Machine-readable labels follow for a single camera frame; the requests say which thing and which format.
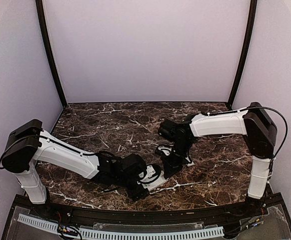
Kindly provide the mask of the white remote control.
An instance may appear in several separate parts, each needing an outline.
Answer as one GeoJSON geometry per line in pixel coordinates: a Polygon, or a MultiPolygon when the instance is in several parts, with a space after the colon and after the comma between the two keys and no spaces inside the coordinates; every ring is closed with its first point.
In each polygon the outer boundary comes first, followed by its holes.
{"type": "Polygon", "coordinates": [[[169,180],[168,178],[164,177],[164,172],[161,172],[158,179],[156,179],[154,182],[142,183],[141,185],[145,189],[148,189],[149,192],[151,192],[151,191],[157,189],[158,187],[160,187],[161,185],[163,185],[164,183],[166,183],[168,180],[169,180]]]}

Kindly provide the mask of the white battery cover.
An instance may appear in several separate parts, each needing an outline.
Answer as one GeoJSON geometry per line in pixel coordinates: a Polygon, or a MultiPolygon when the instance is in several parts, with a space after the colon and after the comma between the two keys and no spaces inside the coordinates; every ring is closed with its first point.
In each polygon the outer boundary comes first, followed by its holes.
{"type": "Polygon", "coordinates": [[[195,165],[195,163],[192,161],[192,162],[188,162],[187,164],[186,164],[186,166],[187,167],[191,167],[191,166],[194,166],[195,165]]]}

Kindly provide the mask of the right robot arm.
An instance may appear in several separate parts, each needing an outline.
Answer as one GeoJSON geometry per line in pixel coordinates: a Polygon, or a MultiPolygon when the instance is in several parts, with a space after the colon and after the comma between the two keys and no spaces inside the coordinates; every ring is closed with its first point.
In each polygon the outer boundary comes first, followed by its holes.
{"type": "Polygon", "coordinates": [[[249,199],[241,205],[240,212],[251,217],[260,209],[266,185],[273,174],[273,164],[286,142],[288,122],[276,109],[252,102],[249,106],[223,112],[201,112],[187,115],[181,122],[165,119],[160,123],[158,135],[171,143],[160,145],[155,152],[160,155],[164,178],[192,165],[192,146],[206,136],[242,136],[252,157],[252,169],[247,190],[249,199]]]}

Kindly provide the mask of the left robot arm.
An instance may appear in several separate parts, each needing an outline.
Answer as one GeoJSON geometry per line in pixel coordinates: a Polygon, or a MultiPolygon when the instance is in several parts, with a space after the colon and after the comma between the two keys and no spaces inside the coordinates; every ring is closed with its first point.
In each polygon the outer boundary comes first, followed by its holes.
{"type": "Polygon", "coordinates": [[[139,155],[122,158],[108,151],[84,151],[53,137],[42,128],[40,120],[33,119],[9,134],[0,169],[16,176],[45,218],[56,214],[56,206],[48,201],[48,190],[40,180],[35,161],[56,165],[98,184],[123,187],[134,201],[150,193],[141,183],[147,176],[147,164],[139,155]]]}

